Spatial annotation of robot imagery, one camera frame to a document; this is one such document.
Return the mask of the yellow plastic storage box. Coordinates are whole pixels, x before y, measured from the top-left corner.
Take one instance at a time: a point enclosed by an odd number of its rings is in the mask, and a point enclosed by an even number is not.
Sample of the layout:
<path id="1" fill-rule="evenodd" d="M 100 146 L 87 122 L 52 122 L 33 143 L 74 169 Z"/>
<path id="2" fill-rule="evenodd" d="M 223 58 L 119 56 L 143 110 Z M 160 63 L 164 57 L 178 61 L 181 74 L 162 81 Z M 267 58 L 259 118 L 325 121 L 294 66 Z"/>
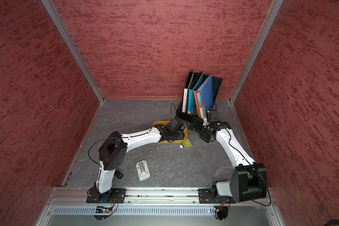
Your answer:
<path id="1" fill-rule="evenodd" d="M 180 141 L 180 142 L 166 142 L 166 141 L 163 141 L 162 140 L 162 137 L 164 135 L 167 135 L 167 134 L 170 134 L 170 132 L 166 129 L 166 125 L 169 123 L 170 121 L 156 121 L 154 124 L 153 124 L 153 127 L 154 128 L 157 128 L 158 131 L 160 132 L 160 140 L 158 143 L 160 144 L 182 144 L 183 141 L 187 138 L 187 126 L 186 124 L 184 125 L 184 127 L 181 129 L 183 130 L 183 132 L 185 133 L 185 139 Z"/>

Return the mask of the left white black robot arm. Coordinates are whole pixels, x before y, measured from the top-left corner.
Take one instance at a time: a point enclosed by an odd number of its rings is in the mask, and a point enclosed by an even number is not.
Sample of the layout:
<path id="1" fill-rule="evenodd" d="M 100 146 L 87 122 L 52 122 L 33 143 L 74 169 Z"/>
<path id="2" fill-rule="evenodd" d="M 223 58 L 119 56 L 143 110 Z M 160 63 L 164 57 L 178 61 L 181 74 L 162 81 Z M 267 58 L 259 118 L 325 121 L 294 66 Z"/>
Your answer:
<path id="1" fill-rule="evenodd" d="M 112 192 L 112 181 L 116 169 L 123 163 L 127 152 L 152 143 L 168 141 L 173 143 L 184 135 L 185 124 L 183 122 L 177 125 L 170 123 L 163 125 L 157 124 L 151 128 L 132 133 L 120 134 L 113 132 L 108 139 L 99 148 L 99 175 L 95 182 L 95 188 L 101 195 L 107 195 Z"/>

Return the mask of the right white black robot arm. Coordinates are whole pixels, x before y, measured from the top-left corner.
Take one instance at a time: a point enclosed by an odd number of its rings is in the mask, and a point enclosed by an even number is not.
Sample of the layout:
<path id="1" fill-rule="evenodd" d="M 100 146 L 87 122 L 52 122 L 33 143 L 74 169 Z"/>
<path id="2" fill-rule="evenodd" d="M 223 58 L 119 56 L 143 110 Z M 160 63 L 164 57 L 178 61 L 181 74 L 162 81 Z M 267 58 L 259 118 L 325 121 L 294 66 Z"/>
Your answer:
<path id="1" fill-rule="evenodd" d="M 221 144 L 233 166 L 230 180 L 212 184 L 213 199 L 220 201 L 231 197 L 235 202 L 254 201 L 265 198 L 268 194 L 266 168 L 257 163 L 242 148 L 227 122 L 215 122 L 204 126 L 199 121 L 193 122 L 191 131 L 199 134 L 205 142 L 217 141 Z"/>

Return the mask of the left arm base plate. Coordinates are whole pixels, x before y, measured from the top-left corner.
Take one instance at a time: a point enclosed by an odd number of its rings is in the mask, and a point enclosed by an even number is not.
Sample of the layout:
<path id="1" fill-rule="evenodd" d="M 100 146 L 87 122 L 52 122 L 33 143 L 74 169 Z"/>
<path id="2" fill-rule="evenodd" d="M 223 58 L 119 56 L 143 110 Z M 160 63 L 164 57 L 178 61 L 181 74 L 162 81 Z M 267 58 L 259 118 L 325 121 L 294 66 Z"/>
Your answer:
<path id="1" fill-rule="evenodd" d="M 96 187 L 92 187 L 87 192 L 86 203 L 124 203 L 126 196 L 125 188 L 112 188 L 110 191 L 101 194 Z"/>

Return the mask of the yellow shuttlecock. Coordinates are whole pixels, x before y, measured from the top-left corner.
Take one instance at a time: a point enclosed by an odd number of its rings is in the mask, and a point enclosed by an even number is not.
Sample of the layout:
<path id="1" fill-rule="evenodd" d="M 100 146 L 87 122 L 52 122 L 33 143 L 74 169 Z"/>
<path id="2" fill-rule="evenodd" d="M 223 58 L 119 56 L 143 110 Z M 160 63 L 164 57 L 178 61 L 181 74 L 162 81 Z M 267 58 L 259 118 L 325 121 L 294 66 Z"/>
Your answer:
<path id="1" fill-rule="evenodd" d="M 188 138 L 186 138 L 183 143 L 180 145 L 180 148 L 183 149 L 183 148 L 186 148 L 186 147 L 191 147 L 192 146 L 192 143 L 190 142 L 190 140 Z"/>

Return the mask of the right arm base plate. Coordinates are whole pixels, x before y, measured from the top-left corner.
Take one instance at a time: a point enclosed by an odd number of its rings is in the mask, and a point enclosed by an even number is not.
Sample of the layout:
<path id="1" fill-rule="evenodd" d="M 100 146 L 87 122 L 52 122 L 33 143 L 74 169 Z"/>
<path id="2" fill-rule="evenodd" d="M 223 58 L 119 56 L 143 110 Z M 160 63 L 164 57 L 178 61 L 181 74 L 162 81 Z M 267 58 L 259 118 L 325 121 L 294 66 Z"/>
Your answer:
<path id="1" fill-rule="evenodd" d="M 212 189 L 198 189 L 199 203 L 201 204 L 235 204 L 236 201 L 230 196 L 220 196 Z"/>

